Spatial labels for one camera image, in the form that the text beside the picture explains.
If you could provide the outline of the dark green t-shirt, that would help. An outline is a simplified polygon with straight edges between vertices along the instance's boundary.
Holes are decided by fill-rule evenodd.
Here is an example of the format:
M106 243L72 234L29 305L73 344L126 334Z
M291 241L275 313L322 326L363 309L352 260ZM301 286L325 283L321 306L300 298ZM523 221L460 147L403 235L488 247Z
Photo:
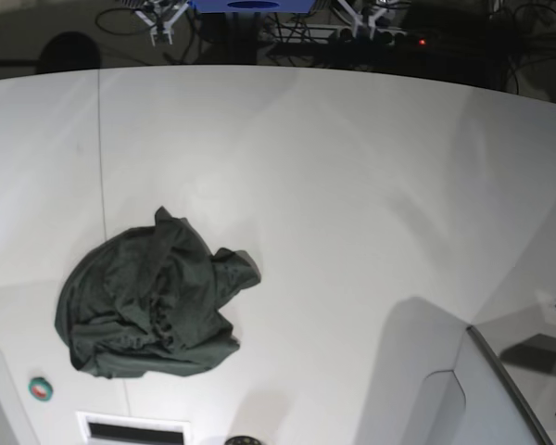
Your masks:
M87 253L57 302L55 329L71 365L95 377L187 377L240 348L221 309L261 274L244 251L210 252L186 219L159 208Z

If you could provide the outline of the black power strip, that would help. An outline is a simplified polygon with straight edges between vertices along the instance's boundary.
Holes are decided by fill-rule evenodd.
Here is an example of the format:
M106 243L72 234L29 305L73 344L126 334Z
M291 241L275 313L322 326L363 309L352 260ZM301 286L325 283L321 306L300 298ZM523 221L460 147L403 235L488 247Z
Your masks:
M429 38L424 33L386 28L344 28L338 32L337 39L345 43L373 43L383 47L424 47L429 42Z

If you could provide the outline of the black round knob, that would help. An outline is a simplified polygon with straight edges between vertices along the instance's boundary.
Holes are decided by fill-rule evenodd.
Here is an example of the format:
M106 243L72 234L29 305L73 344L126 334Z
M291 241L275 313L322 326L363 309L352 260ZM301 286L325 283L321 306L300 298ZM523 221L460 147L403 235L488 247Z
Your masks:
M224 445L262 445L262 442L250 436L234 436L227 439Z

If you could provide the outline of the blue box with oval hole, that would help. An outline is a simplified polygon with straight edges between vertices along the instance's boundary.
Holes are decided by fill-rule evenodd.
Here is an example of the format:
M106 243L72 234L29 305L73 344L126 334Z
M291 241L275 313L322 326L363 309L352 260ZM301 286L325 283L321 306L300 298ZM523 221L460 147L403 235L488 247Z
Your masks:
M193 0L201 13L287 12L308 13L314 0Z

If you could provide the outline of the black round stool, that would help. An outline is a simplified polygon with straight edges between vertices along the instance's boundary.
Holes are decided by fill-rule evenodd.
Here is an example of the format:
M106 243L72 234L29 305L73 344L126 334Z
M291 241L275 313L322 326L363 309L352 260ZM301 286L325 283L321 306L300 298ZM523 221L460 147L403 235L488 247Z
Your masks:
M37 60L37 74L75 70L98 70L102 66L99 46L81 32L62 32L42 49Z

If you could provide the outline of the red green emergency button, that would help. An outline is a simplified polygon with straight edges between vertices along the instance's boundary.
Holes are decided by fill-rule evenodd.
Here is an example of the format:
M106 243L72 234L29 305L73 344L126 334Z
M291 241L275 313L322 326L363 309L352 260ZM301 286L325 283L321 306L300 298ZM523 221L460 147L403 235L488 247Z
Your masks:
M30 394L38 401L50 401L54 390L51 384L43 377L34 377L28 385Z

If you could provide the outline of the grey metal rail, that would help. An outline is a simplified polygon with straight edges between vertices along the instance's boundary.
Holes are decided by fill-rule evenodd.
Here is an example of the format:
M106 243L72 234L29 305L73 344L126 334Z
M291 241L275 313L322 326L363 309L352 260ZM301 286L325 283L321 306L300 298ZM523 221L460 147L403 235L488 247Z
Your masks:
M480 353L486 359L488 365L505 389L505 392L512 400L512 404L523 418L524 423L529 430L530 435L533 437L534 442L538 445L552 445L550 436L538 420L536 414L525 399L521 390L516 386L511 376L502 365L499 357L495 354L493 349L491 349L487 341L484 339L483 335L474 325L470 325L466 329L466 332L473 343L476 345Z

